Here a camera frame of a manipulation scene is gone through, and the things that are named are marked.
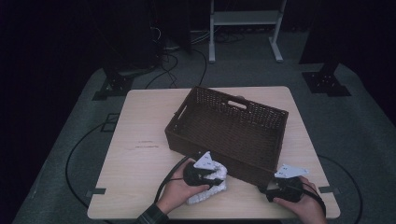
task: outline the white shelf frame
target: white shelf frame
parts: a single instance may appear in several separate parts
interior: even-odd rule
[[[209,62],[216,61],[215,56],[215,26],[218,25],[260,25],[274,24],[274,35],[269,37],[270,45],[278,63],[283,63],[282,55],[277,47],[277,37],[282,23],[287,0],[283,0],[279,10],[267,11],[215,11],[215,0],[210,6],[210,31],[209,31]]]

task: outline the wooden table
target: wooden table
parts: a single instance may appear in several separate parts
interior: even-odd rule
[[[291,93],[286,87],[214,88],[289,111],[278,167],[304,167],[317,187],[329,183]],[[137,218],[153,202],[157,188],[183,156],[169,149],[164,129],[190,89],[130,91],[126,97],[96,188],[88,216],[94,219]],[[295,215],[244,181],[227,176],[227,190],[194,205],[182,205],[169,214],[174,219],[267,219]],[[339,217],[332,193],[320,195],[327,217]]]

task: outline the hand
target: hand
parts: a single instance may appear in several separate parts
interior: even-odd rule
[[[191,196],[201,193],[209,189],[208,185],[201,185],[197,187],[189,186],[183,180],[183,171],[187,164],[193,162],[192,159],[188,159],[175,171],[164,190],[160,200],[156,203],[157,206],[165,214],[170,213],[175,208],[180,207],[185,203]]]
[[[310,183],[305,177],[300,176],[300,179],[303,182],[304,189],[315,193],[315,184]],[[295,213],[304,224],[327,223],[326,217],[324,216],[323,210],[320,207],[319,203],[308,195],[304,195],[302,199],[297,203],[291,203],[280,198],[274,198],[274,203],[280,204],[285,208],[288,208],[290,211]]]

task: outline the person's left hand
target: person's left hand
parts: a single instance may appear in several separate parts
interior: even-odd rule
[[[183,180],[183,171],[184,168],[193,162],[192,159],[188,159],[180,167],[175,171],[164,190],[163,195],[160,200],[156,203],[157,206],[163,211],[165,214],[170,213],[175,208],[180,207],[183,203],[185,203],[191,196],[201,193],[205,190],[209,189],[208,185],[201,186],[189,186]]]

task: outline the black cable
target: black cable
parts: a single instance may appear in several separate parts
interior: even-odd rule
[[[307,195],[307,196],[313,198],[315,201],[318,202],[318,204],[319,204],[320,207],[322,208],[322,211],[323,211],[324,216],[326,216],[326,204],[325,204],[325,203],[323,202],[323,200],[320,198],[320,196],[318,195],[318,193],[317,193],[317,191],[316,191],[315,189],[314,189],[314,192],[315,192],[316,194],[313,193],[313,192],[311,192],[311,191],[309,191],[309,190],[306,190],[306,189],[304,189],[304,188],[300,189],[300,188],[296,188],[296,187],[291,186],[291,185],[287,185],[286,187],[287,187],[287,188],[290,188],[290,189],[294,189],[294,190],[300,191],[301,193],[303,193],[303,194],[305,194],[305,195]]]
[[[135,78],[135,77],[140,77],[142,75],[148,74],[153,72],[155,69],[157,68],[157,65],[153,65],[148,69],[145,69],[143,71],[138,71],[138,72],[134,72],[132,74],[128,74],[128,75],[121,75],[122,77],[126,77],[126,78]]]
[[[207,68],[206,56],[199,50],[193,49],[193,51],[200,53],[202,55],[202,57],[204,57],[204,61],[205,61],[205,70],[202,73],[201,80],[199,81],[199,84],[198,84],[198,86],[201,86],[202,85],[202,81],[204,80],[204,76],[205,76],[206,68]]]
[[[161,77],[161,76],[167,74],[169,71],[171,71],[172,69],[174,69],[174,68],[177,66],[177,64],[178,64],[177,57],[175,57],[175,56],[172,55],[172,54],[169,54],[169,55],[170,55],[170,56],[173,56],[173,57],[175,58],[175,60],[176,60],[175,64],[174,64],[169,70],[165,70],[163,73],[160,73],[158,76],[156,76],[155,78],[153,78],[153,79],[146,85],[145,90],[149,87],[149,85],[150,85],[153,81],[155,81],[155,79],[157,79],[157,78],[159,78],[159,77]]]
[[[226,8],[224,8],[224,11],[233,11],[234,8],[235,8],[235,6],[236,6],[236,3],[237,3],[237,2],[238,2],[238,0],[234,1],[234,3],[233,3],[233,8],[232,8],[231,10],[228,10],[228,7],[229,7],[230,4],[231,4],[231,0],[229,0],[228,3],[227,3]],[[214,31],[214,34],[216,34],[217,31],[218,31],[219,29],[221,29],[221,26],[217,26],[216,30]],[[192,44],[192,45],[196,45],[196,44],[198,44],[198,43],[204,41],[205,39],[208,39],[209,37],[210,37],[210,34],[209,34],[209,32],[207,31],[207,32],[205,32],[204,35],[201,35],[200,37],[198,37],[198,38],[192,40],[192,41],[191,41],[191,44]]]
[[[215,36],[215,42],[217,44],[223,44],[223,45],[233,44],[245,39],[244,34],[240,33],[240,35],[242,36],[241,38],[239,38],[236,35],[230,35],[229,33],[219,33]]]
[[[306,185],[307,187],[311,188],[319,196],[318,192],[314,188],[312,188],[310,185],[307,185],[305,183],[303,183],[303,185]]]
[[[344,168],[344,166],[342,166],[340,163],[338,163],[338,162],[336,162],[336,161],[330,159],[329,157],[322,156],[322,155],[319,155],[319,154],[318,154],[318,157],[323,158],[323,159],[326,159],[326,160],[328,160],[328,161],[331,161],[332,163],[334,163],[335,165],[337,165],[338,167],[340,167],[340,168],[349,176],[349,178],[352,180],[352,182],[353,182],[353,184],[354,184],[354,186],[355,186],[355,189],[356,189],[356,191],[358,192],[359,201],[360,201],[359,213],[358,213],[358,216],[356,217],[356,220],[355,220],[354,223],[355,223],[355,224],[359,223],[359,221],[361,220],[361,215],[362,215],[362,213],[363,213],[363,197],[362,197],[362,195],[361,195],[361,189],[359,188],[358,183],[357,183],[356,180],[353,178],[352,174],[351,174],[346,168]]]
[[[171,180],[172,175],[175,173],[175,171],[183,164],[186,160],[188,160],[190,157],[186,156],[181,161],[179,161],[174,168],[169,172],[169,174],[163,179],[163,182],[161,185],[158,187],[157,194],[155,195],[154,203],[158,202],[160,199],[161,192],[163,191],[163,187],[165,187],[166,183],[168,183]]]
[[[170,61],[169,61],[169,56],[175,58],[175,60],[177,61],[177,57],[174,56],[174,55],[166,54],[166,56],[167,56],[167,58],[168,58],[168,62],[170,62]],[[164,71],[166,71],[166,72],[168,73],[168,76],[169,76],[169,77],[171,78],[171,80],[172,80],[171,84],[169,85],[169,88],[171,88],[172,85],[173,85],[173,86],[177,89],[177,85],[176,85],[177,77],[171,73],[171,70],[166,69],[166,68],[163,66],[163,64],[162,64],[162,68],[163,68]]]
[[[85,204],[85,202],[82,201],[82,199],[78,197],[78,195],[76,194],[76,192],[74,191],[74,189],[73,189],[73,187],[72,187],[72,185],[71,185],[71,183],[70,183],[69,174],[68,174],[69,162],[70,162],[70,159],[71,159],[71,157],[72,157],[74,151],[75,151],[76,148],[78,147],[78,145],[79,145],[88,135],[90,135],[90,134],[93,133],[96,129],[102,127],[102,126],[105,125],[106,123],[107,123],[107,121],[106,121],[106,122],[102,122],[101,124],[99,124],[99,125],[97,125],[96,127],[92,128],[89,132],[87,132],[86,134],[84,134],[84,136],[82,136],[82,137],[78,140],[78,142],[73,146],[72,150],[70,151],[69,156],[67,157],[66,166],[65,166],[65,168],[64,168],[64,175],[65,175],[65,177],[66,177],[67,187],[69,187],[69,189],[70,189],[70,191],[72,192],[72,194],[74,195],[74,197],[75,197],[82,205],[84,205],[84,207],[86,207],[86,208],[88,208],[88,205]],[[107,220],[103,220],[103,221],[104,221],[105,223],[111,224],[111,222],[109,222],[109,221],[107,221]]]

